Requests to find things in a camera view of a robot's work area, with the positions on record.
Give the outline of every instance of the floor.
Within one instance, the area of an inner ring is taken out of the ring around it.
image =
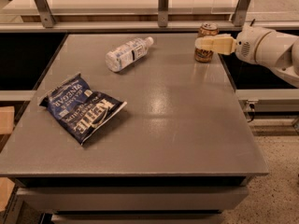
[[[248,20],[299,21],[299,0],[252,0]],[[7,0],[0,0],[0,8]],[[1,14],[1,22],[21,22]],[[249,124],[267,159],[270,174],[249,184],[247,197],[235,210],[224,211],[223,224],[299,223],[299,135],[293,118],[256,119]],[[24,205],[18,224],[37,224],[39,213]]]

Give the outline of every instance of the plastic bottle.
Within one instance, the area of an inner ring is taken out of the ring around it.
[[[107,53],[106,64],[111,71],[119,72],[145,56],[152,44],[153,39],[150,36],[146,39],[135,38]]]

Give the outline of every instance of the can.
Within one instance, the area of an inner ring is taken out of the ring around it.
[[[218,25],[216,23],[204,22],[198,31],[197,37],[204,37],[206,35],[217,35],[219,33]],[[213,51],[195,48],[194,58],[200,63],[209,63],[212,61]]]

